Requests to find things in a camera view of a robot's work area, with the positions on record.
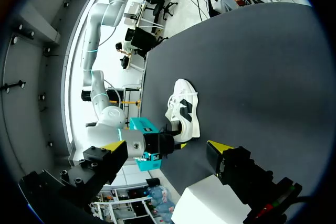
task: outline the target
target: gray table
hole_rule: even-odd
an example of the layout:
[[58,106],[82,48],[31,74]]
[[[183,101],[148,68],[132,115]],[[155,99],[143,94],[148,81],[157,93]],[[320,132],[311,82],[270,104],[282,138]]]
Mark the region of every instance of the gray table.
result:
[[[198,91],[199,140],[164,159],[162,172],[183,190],[214,171],[207,140],[243,146],[274,182],[283,177],[311,195],[334,143],[333,54],[311,7],[269,3],[222,14],[149,52],[142,114],[158,128],[178,78]],[[295,204],[289,217],[300,207]]]

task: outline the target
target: office chair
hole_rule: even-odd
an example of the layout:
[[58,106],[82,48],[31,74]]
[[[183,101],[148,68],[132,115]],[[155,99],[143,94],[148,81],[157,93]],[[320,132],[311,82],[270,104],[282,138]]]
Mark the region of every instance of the office chair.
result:
[[130,41],[131,45],[139,48],[144,52],[150,51],[152,48],[157,46],[158,43],[154,35],[139,27],[136,27],[135,30],[128,28],[125,40]]
[[163,19],[164,20],[167,20],[166,19],[166,14],[168,13],[171,17],[173,16],[173,14],[171,14],[169,12],[169,8],[172,7],[173,5],[178,5],[177,2],[169,2],[166,6],[164,6],[165,2],[164,0],[146,0],[149,4],[151,5],[155,5],[155,8],[149,8],[149,7],[146,7],[146,9],[149,9],[149,10],[153,10],[153,15],[156,16],[156,15],[159,15],[161,10],[163,10]]

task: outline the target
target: white box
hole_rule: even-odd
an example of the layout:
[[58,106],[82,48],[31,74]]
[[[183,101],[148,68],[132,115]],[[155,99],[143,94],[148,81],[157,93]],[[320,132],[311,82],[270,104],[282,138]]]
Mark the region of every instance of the white box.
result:
[[184,190],[172,220],[175,224],[242,224],[250,211],[230,186],[212,175]]

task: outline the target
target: shelf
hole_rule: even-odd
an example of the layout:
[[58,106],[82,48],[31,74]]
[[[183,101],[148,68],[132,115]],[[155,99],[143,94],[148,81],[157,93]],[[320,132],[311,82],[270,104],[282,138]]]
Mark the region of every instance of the shelf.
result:
[[137,219],[137,218],[142,218],[142,217],[146,217],[146,216],[149,216],[149,215],[134,216],[134,217],[131,217],[131,218],[121,218],[121,219],[122,220],[131,220],[131,219]]
[[137,199],[126,199],[126,200],[118,200],[114,202],[94,202],[94,204],[100,204],[100,205],[114,205],[114,204],[125,204],[125,203],[133,203],[143,200],[151,199],[152,197],[142,197]]

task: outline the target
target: black stripe on sneaker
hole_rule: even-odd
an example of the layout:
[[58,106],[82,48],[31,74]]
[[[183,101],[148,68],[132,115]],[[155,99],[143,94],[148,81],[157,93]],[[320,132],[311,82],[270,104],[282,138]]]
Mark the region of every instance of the black stripe on sneaker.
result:
[[180,108],[180,114],[184,118],[186,118],[189,122],[191,122],[192,118],[189,115],[192,112],[193,105],[186,101],[185,99],[181,100],[180,104],[184,105],[185,107]]

